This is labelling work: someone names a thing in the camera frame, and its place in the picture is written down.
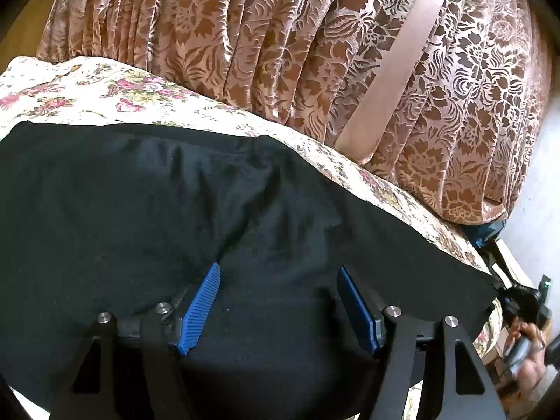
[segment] human hand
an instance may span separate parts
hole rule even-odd
[[[542,332],[535,324],[528,324],[519,320],[518,317],[512,322],[506,340],[506,349],[513,345],[518,339],[525,335],[531,341],[531,352],[527,356],[517,374],[517,382],[522,393],[527,394],[542,379],[546,367],[544,365],[544,338]]]

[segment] black fabric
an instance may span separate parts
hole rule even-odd
[[[358,412],[375,366],[336,293],[342,263],[473,340],[495,296],[490,276],[267,136],[25,122],[0,143],[0,179],[0,372],[47,409],[100,311],[140,313],[213,261],[222,285],[183,362],[203,420]]]

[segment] fabric strap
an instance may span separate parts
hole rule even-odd
[[[445,0],[416,0],[334,148],[359,164],[377,150]]]

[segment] metal bolt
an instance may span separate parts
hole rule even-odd
[[[458,319],[457,319],[456,317],[447,316],[447,317],[445,318],[445,323],[446,323],[447,325],[449,325],[449,327],[455,328],[455,327],[457,327],[457,325],[459,324],[459,321],[458,321]]]
[[[388,306],[385,311],[391,317],[399,317],[403,313],[398,306]]]
[[[167,302],[161,302],[156,305],[156,313],[167,314],[172,310],[172,306]]]
[[[99,316],[97,316],[97,322],[99,322],[100,324],[106,324],[111,320],[111,318],[111,313],[101,313]]]

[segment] floral bedsheet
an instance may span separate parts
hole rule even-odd
[[[78,57],[57,65],[30,57],[12,60],[0,76],[0,140],[26,120],[85,125],[149,123],[251,137],[266,134],[355,196],[406,222],[439,249],[488,273],[482,258],[453,224],[335,150],[289,127],[114,60]],[[495,345],[502,326],[497,300],[495,306],[474,343],[481,356]],[[421,389],[422,383],[411,388],[403,418],[416,417]]]

